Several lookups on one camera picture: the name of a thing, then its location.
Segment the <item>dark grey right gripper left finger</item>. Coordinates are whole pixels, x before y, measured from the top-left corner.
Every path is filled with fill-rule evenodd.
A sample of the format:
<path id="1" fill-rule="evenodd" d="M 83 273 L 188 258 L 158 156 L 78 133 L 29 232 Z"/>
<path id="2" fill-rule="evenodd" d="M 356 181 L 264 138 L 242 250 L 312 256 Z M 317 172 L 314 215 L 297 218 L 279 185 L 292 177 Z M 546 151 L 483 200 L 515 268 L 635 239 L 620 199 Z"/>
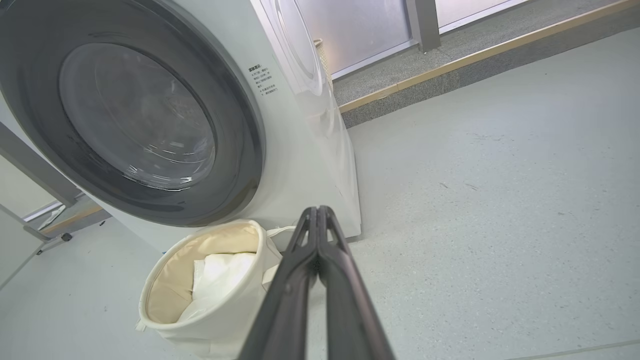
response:
<path id="1" fill-rule="evenodd" d="M 318 212 L 302 212 L 238 360 L 306 360 L 309 292 L 319 271 Z"/>

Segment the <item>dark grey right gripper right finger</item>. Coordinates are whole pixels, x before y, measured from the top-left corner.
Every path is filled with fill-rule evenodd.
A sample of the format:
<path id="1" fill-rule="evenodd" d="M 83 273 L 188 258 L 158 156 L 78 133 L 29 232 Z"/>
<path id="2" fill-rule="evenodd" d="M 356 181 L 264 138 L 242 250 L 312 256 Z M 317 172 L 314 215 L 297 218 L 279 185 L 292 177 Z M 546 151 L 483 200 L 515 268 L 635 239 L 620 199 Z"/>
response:
<path id="1" fill-rule="evenodd" d="M 326 287 L 327 360 L 396 360 L 338 217 L 318 208 L 319 278 Z"/>

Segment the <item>dark round washing machine door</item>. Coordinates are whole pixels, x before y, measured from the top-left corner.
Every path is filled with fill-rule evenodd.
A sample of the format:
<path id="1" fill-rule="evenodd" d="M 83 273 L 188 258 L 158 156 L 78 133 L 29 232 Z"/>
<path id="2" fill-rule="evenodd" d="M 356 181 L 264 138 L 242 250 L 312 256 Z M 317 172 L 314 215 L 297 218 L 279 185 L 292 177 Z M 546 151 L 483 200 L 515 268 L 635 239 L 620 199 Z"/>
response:
<path id="1" fill-rule="evenodd" d="M 126 214 L 202 227 L 258 191 L 255 100 L 171 0 L 0 0 L 0 89 L 53 166 Z"/>

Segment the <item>cream fabric laundry basket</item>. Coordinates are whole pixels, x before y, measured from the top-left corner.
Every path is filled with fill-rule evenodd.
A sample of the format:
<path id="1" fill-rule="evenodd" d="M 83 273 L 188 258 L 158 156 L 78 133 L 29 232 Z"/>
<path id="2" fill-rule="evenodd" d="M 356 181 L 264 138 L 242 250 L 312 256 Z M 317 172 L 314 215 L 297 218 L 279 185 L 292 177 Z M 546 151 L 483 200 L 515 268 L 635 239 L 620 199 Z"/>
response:
<path id="1" fill-rule="evenodd" d="M 138 304 L 137 330 L 154 330 L 199 359 L 236 359 L 282 260 L 273 238 L 293 230 L 293 226 L 266 230 L 252 219 L 236 219 L 181 239 L 147 276 Z M 219 305 L 180 322 L 192 302 L 194 261 L 237 253 L 256 253 L 240 284 Z"/>

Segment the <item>white cloth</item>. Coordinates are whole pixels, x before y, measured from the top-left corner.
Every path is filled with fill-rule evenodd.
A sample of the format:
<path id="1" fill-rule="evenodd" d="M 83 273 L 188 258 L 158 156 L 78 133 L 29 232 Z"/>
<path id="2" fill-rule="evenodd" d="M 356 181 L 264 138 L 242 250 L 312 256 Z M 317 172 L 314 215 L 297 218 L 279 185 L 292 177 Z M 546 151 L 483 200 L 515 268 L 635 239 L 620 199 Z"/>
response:
<path id="1" fill-rule="evenodd" d="M 192 301 L 178 321 L 189 321 L 220 305 L 249 273 L 256 253 L 210 254 L 194 260 Z"/>

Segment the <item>grey wheeled partition stand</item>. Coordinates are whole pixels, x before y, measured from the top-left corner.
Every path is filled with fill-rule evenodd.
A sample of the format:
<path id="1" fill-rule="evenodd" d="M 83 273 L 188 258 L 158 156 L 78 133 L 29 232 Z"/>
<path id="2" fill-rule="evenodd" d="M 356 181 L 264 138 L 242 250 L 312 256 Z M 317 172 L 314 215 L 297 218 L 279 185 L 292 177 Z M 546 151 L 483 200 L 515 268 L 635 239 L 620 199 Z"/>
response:
<path id="1" fill-rule="evenodd" d="M 2 123 L 0 156 L 63 205 L 71 207 L 77 202 L 80 191 Z M 72 238 L 69 233 L 46 235 L 0 203 L 0 291 L 34 256 Z"/>

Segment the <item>grey metal window post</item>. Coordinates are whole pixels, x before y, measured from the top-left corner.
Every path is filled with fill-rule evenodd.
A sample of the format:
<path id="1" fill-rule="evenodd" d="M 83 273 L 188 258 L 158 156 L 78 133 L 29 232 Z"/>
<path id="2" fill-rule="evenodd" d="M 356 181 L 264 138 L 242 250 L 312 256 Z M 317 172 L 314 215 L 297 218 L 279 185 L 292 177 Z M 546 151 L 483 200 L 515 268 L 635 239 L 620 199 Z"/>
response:
<path id="1" fill-rule="evenodd" d="M 412 40 L 427 53 L 441 46 L 435 0 L 405 0 Z"/>

